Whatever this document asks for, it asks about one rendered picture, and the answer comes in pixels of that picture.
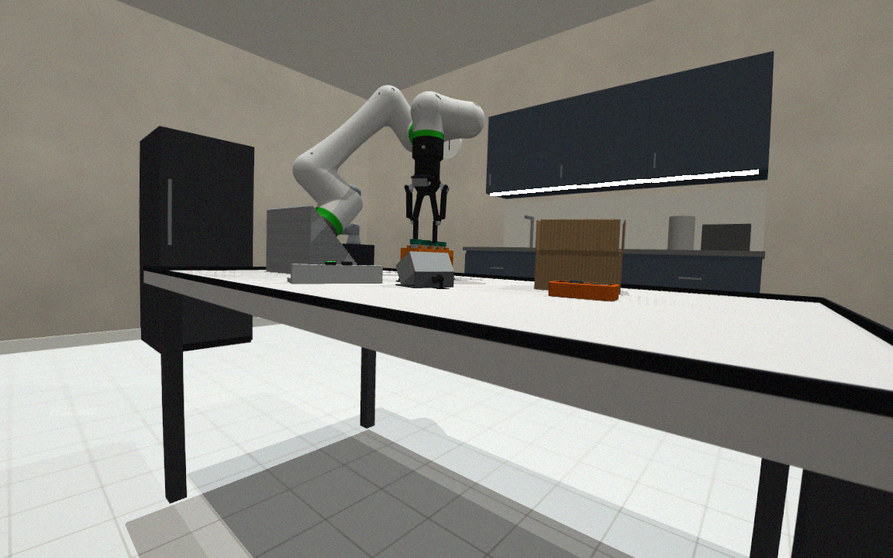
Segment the orange digital multimeter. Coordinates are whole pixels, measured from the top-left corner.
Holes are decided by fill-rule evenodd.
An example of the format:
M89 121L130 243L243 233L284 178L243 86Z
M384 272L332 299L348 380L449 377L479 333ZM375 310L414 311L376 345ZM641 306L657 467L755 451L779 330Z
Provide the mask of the orange digital multimeter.
M550 281L548 295L571 299L598 301L618 300L618 284L586 283L583 281Z

